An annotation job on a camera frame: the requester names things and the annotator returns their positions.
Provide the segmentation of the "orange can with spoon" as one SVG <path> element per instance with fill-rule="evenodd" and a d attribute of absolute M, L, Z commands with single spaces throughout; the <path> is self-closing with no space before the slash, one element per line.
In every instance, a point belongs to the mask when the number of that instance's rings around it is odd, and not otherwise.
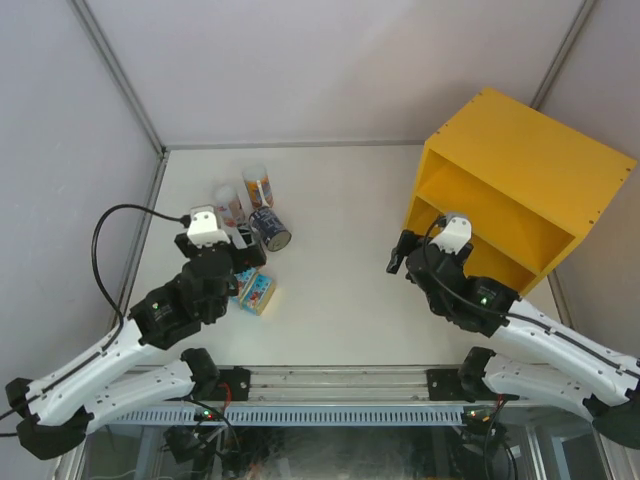
<path fill-rule="evenodd" d="M 243 181 L 254 209 L 274 205 L 273 194 L 266 168 L 263 165 L 247 167 L 242 172 Z"/>

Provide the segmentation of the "yellow wooden shelf cabinet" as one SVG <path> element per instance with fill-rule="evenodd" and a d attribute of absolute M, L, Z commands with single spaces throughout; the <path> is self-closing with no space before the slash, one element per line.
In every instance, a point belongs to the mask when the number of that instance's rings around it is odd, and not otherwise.
<path fill-rule="evenodd" d="M 468 275 L 528 294 L 585 239 L 635 159 L 485 88 L 424 144 L 404 226 L 470 219 Z"/>

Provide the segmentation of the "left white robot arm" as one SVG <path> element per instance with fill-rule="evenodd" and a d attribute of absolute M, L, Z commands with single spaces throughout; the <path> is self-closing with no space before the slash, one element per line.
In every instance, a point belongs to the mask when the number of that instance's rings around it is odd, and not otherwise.
<path fill-rule="evenodd" d="M 219 387 L 219 369 L 208 351 L 187 348 L 179 357 L 128 380 L 143 359 L 168 351 L 225 315 L 239 294 L 237 276 L 262 267 L 266 254 L 255 232 L 240 227 L 230 240 L 218 232 L 210 245 L 185 233 L 175 243 L 187 257 L 182 270 L 135 304 L 103 339 L 38 380 L 16 378 L 7 400 L 20 415 L 20 445 L 40 460 L 61 456 L 122 415 L 172 399 L 206 400 Z"/>

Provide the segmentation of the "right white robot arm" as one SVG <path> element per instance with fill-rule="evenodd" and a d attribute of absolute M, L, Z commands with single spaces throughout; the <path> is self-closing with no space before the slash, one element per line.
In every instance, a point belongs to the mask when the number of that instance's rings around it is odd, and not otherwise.
<path fill-rule="evenodd" d="M 470 245 L 450 247 L 410 230 L 400 234 L 386 267 L 426 296 L 430 311 L 463 331 L 508 343 L 542 361 L 522 365 L 473 348 L 459 371 L 461 391 L 525 397 L 570 411 L 607 439 L 639 447 L 639 360 L 564 326 L 515 290 L 488 277 L 466 276 Z"/>

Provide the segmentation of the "blue luncheon meat tin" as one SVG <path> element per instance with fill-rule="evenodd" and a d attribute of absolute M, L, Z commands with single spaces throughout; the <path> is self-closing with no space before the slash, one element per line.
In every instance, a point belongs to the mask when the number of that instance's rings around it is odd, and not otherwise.
<path fill-rule="evenodd" d="M 240 301 L 240 306 L 243 310 L 260 316 L 275 290 L 276 283 L 271 277 L 257 273 L 247 285 L 246 292 Z"/>
<path fill-rule="evenodd" d="M 234 303 L 238 305 L 242 304 L 242 301 L 253 285 L 257 274 L 258 270 L 251 268 L 235 275 L 238 284 L 238 294 L 235 297 L 231 297 L 231 300 Z"/>

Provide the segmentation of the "white porridge can upright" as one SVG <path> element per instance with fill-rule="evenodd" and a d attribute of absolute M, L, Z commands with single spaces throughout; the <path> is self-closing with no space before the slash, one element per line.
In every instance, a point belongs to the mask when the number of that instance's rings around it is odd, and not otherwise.
<path fill-rule="evenodd" d="M 233 185 L 218 186 L 214 191 L 214 200 L 216 210 L 225 225 L 235 228 L 246 223 L 244 209 Z"/>

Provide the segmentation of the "dark blue tin can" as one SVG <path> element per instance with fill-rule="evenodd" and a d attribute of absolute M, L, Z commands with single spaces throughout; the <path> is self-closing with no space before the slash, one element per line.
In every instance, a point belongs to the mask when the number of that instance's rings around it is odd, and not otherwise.
<path fill-rule="evenodd" d="M 291 241 L 291 233 L 268 206 L 254 210 L 249 216 L 249 225 L 259 234 L 270 252 L 284 249 Z"/>

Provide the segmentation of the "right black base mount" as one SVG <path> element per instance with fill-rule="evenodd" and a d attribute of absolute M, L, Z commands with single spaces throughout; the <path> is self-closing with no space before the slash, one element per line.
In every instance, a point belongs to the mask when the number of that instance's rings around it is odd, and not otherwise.
<path fill-rule="evenodd" d="M 431 401 L 467 401 L 458 370 L 434 368 L 426 371 L 428 395 Z"/>

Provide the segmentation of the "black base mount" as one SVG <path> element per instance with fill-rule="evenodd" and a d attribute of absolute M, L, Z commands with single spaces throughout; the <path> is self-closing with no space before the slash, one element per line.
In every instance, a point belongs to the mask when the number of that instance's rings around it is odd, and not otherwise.
<path fill-rule="evenodd" d="M 434 368 L 426 371 L 428 395 L 431 401 L 467 401 L 458 370 Z"/>
<path fill-rule="evenodd" d="M 234 366 L 221 368 L 216 389 L 211 399 L 214 401 L 247 401 L 251 386 L 251 371 L 249 369 Z"/>

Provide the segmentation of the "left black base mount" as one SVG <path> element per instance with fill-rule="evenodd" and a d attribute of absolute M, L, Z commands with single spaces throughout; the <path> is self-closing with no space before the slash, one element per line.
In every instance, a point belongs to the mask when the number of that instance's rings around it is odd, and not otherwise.
<path fill-rule="evenodd" d="M 234 366 L 221 368 L 216 389 L 211 399 L 214 401 L 247 401 L 251 386 L 251 371 L 249 369 Z"/>

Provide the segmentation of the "aluminium frame rail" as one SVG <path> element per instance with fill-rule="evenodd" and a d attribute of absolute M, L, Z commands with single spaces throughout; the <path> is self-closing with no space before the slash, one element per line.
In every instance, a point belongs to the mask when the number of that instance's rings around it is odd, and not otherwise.
<path fill-rule="evenodd" d="M 431 401 L 426 371 L 453 366 L 245 366 L 247 401 L 234 403 L 418 403 Z"/>

